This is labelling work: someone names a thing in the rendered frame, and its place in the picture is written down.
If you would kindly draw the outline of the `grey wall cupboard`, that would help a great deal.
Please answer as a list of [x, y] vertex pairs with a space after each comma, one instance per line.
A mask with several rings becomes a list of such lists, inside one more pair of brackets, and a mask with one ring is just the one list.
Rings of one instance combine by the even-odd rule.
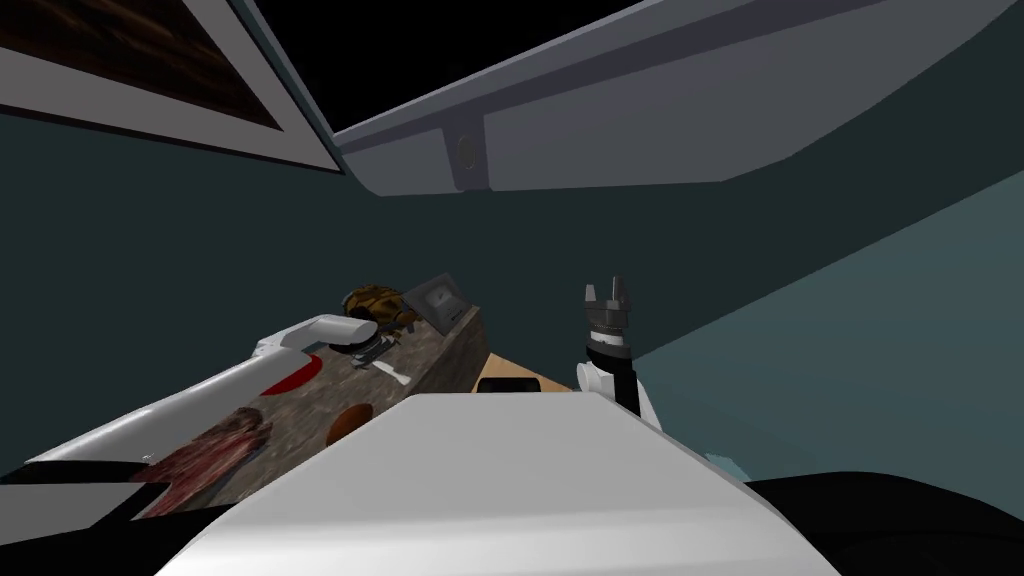
[[335, 134], [380, 196], [724, 181], [883, 101], [1015, 0], [644, 0]]

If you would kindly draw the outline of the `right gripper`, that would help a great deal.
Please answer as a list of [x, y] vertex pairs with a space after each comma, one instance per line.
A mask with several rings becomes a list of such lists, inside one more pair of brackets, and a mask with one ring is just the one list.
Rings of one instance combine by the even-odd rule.
[[589, 325], [590, 338], [596, 342], [612, 346], [624, 346], [624, 330], [628, 327], [631, 310], [629, 293], [622, 275], [612, 280], [612, 300], [597, 301], [593, 284], [585, 286], [585, 316]]

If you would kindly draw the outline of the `dark picture in white frame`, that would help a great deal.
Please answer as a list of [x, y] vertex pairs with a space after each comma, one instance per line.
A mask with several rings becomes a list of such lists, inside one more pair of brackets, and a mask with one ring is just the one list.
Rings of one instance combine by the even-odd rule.
[[344, 170], [254, 0], [0, 0], [0, 112]]

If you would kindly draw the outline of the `red plate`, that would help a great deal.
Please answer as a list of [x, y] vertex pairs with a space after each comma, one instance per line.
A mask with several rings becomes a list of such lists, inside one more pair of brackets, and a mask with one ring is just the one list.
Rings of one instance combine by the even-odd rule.
[[312, 380], [321, 371], [323, 360], [312, 354], [308, 354], [308, 358], [309, 362], [305, 366], [263, 390], [261, 396], [276, 396], [296, 390]]

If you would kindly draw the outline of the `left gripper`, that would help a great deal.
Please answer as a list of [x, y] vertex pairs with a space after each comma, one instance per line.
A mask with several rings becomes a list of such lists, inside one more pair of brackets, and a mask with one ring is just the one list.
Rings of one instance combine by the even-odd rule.
[[350, 358], [350, 364], [353, 368], [366, 369], [372, 364], [381, 372], [392, 377], [400, 385], [409, 385], [412, 381], [410, 376], [398, 372], [390, 364], [378, 360], [397, 342], [398, 340], [394, 337], [373, 337], [358, 344], [338, 345], [337, 352], [348, 356]]

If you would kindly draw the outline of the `orange-brown round fruit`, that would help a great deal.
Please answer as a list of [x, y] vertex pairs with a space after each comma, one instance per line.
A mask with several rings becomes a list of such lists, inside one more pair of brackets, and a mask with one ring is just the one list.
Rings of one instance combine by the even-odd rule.
[[342, 411], [329, 426], [325, 437], [325, 445], [331, 446], [370, 422], [373, 417], [374, 409], [369, 403], [359, 403], [349, 406]]

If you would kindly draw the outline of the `reddish brown mottled lump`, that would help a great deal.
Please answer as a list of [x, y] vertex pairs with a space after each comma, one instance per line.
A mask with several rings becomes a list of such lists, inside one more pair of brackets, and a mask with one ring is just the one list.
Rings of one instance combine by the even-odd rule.
[[133, 477], [135, 482], [167, 486], [140, 515], [153, 518], [205, 507], [242, 465], [252, 460], [271, 437], [273, 424], [256, 408], [231, 415]]

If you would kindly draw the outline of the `grey box appliance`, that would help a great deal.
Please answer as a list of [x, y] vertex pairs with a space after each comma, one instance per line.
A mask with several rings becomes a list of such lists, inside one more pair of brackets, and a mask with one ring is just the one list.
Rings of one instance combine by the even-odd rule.
[[441, 336], [452, 332], [472, 305], [449, 273], [402, 293], [404, 302]]

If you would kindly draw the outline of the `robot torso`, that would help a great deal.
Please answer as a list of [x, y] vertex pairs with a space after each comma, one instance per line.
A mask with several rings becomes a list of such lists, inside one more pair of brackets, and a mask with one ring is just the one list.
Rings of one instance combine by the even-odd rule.
[[410, 397], [156, 576], [839, 576], [763, 498], [595, 393]]

